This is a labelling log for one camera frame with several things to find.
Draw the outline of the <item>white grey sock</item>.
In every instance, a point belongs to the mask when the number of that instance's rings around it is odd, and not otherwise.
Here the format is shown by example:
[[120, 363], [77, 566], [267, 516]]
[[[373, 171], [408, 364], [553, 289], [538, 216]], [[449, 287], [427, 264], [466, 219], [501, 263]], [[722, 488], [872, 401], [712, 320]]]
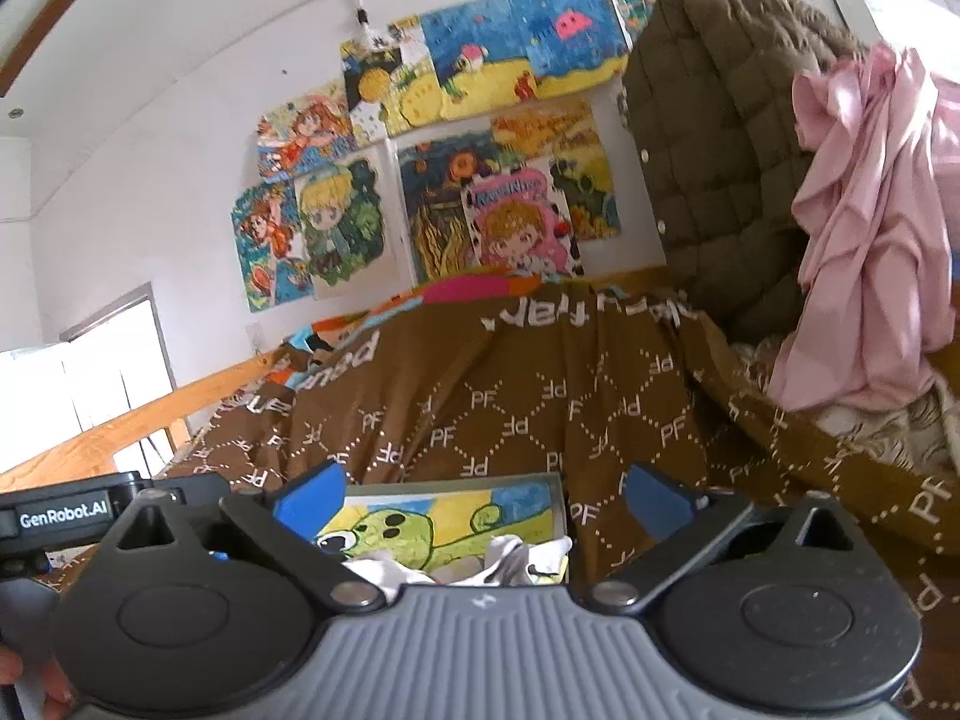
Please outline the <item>white grey sock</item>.
[[505, 535], [493, 538], [482, 557], [461, 557], [439, 569], [410, 569], [387, 551], [353, 557], [345, 566], [376, 585], [392, 603], [400, 590], [409, 585], [493, 589], [565, 583], [571, 550], [573, 539], [569, 536], [534, 544], [516, 535]]

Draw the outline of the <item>grey cardboard box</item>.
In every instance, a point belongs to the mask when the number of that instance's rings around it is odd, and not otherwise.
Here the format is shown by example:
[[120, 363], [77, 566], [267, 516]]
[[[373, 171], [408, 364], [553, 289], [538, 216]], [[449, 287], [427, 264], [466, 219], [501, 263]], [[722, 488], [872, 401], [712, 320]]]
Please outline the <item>grey cardboard box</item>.
[[314, 536], [347, 562], [387, 551], [410, 569], [439, 569], [482, 557], [497, 536], [539, 544], [568, 536], [562, 480], [555, 473], [355, 486]]

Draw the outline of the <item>window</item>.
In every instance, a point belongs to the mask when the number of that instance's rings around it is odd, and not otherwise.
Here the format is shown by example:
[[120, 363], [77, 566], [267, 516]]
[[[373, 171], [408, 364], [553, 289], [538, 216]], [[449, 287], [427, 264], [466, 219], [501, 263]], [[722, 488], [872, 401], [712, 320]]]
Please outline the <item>window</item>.
[[153, 289], [133, 289], [52, 344], [2, 355], [2, 468], [172, 394]]

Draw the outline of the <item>brown PF patterned blanket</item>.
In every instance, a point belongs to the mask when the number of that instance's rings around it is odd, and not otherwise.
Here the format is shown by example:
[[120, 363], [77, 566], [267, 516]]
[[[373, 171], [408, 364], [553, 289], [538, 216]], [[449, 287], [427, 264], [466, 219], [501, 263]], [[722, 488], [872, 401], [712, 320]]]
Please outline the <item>brown PF patterned blanket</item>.
[[838, 497], [910, 595], [924, 647], [901, 700], [958, 712], [958, 403], [943, 380], [888, 413], [791, 413], [765, 349], [665, 294], [475, 275], [302, 327], [231, 395], [173, 475], [275, 489], [321, 461], [355, 484], [555, 473], [574, 566], [601, 578], [649, 539], [631, 466], [761, 504]]

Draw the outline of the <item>anime girl orange hair poster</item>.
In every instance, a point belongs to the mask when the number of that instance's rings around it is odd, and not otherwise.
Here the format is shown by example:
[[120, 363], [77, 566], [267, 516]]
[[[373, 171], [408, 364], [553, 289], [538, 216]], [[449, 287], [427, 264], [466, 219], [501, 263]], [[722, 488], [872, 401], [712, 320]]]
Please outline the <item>anime girl orange hair poster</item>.
[[231, 223], [251, 312], [297, 301], [313, 292], [291, 182], [248, 188], [233, 205]]

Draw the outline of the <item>blond chibi character poster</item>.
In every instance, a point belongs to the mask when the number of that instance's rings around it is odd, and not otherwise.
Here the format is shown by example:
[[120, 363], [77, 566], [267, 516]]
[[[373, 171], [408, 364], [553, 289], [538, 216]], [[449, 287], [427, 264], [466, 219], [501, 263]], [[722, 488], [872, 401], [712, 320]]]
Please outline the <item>blond chibi character poster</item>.
[[357, 154], [298, 177], [295, 197], [314, 298], [369, 293], [397, 280], [375, 154]]

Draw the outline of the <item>starry night style painting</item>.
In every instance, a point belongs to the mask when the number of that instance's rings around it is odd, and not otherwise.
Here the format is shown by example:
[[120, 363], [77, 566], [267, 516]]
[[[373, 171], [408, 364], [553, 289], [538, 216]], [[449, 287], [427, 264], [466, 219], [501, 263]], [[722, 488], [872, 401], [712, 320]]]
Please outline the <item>starry night style painting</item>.
[[462, 187], [500, 171], [489, 128], [402, 148], [397, 153], [416, 281], [442, 280], [475, 266]]

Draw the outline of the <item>swimming girl poster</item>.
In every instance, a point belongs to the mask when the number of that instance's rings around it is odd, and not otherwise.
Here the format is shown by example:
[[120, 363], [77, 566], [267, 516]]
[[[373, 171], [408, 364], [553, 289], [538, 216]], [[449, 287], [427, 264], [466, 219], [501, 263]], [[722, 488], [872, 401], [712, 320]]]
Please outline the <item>swimming girl poster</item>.
[[263, 182], [317, 171], [355, 149], [342, 78], [265, 112], [257, 124], [257, 169]]

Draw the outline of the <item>pink cloth garment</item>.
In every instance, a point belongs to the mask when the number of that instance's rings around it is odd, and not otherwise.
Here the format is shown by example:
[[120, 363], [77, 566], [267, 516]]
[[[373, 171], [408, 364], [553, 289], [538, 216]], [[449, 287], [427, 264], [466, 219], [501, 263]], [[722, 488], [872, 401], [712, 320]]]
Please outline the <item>pink cloth garment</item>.
[[877, 44], [799, 73], [793, 109], [814, 156], [791, 205], [809, 236], [805, 304], [768, 394], [789, 411], [903, 408], [932, 387], [929, 355], [955, 333], [957, 83]]

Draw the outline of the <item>black yellow moon painting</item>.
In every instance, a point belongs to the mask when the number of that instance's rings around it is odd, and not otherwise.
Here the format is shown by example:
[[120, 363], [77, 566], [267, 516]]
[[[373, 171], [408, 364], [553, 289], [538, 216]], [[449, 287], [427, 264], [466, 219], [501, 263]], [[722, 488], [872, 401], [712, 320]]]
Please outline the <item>black yellow moon painting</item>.
[[343, 84], [359, 148], [441, 119], [443, 93], [418, 16], [340, 46]]

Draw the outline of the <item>olive quilted jacket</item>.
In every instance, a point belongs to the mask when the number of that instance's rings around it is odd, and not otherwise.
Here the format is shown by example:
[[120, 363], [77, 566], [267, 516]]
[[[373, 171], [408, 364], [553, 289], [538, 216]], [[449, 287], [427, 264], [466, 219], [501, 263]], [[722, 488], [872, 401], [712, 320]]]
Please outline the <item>olive quilted jacket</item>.
[[864, 54], [802, 0], [658, 0], [623, 74], [626, 121], [675, 288], [729, 340], [796, 328], [811, 167], [793, 81]]

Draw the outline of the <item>blue yellow beach painting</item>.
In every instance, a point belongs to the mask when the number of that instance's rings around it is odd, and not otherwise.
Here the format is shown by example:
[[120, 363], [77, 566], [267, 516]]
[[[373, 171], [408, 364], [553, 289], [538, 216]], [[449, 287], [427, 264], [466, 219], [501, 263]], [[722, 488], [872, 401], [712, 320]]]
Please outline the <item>blue yellow beach painting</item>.
[[610, 0], [472, 0], [420, 26], [444, 121], [594, 88], [628, 55]]

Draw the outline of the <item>wooden bed rail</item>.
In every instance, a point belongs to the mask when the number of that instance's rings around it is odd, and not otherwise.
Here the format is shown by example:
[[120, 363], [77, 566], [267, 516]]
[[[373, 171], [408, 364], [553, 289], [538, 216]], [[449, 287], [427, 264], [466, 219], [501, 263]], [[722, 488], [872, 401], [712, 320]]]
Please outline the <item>wooden bed rail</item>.
[[270, 371], [278, 349], [176, 388], [166, 397], [72, 437], [2, 473], [2, 493], [18, 493], [51, 484], [68, 483], [116, 471], [114, 455], [158, 431], [169, 431], [190, 415], [215, 406], [252, 380]]

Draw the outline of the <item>pink frame chibi poster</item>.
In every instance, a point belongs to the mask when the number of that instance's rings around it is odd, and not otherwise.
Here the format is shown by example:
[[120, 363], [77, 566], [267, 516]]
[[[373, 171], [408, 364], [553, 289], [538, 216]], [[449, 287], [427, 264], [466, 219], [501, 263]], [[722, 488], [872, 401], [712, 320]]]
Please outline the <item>pink frame chibi poster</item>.
[[560, 277], [584, 273], [566, 195], [550, 168], [547, 158], [535, 158], [462, 185], [480, 265]]

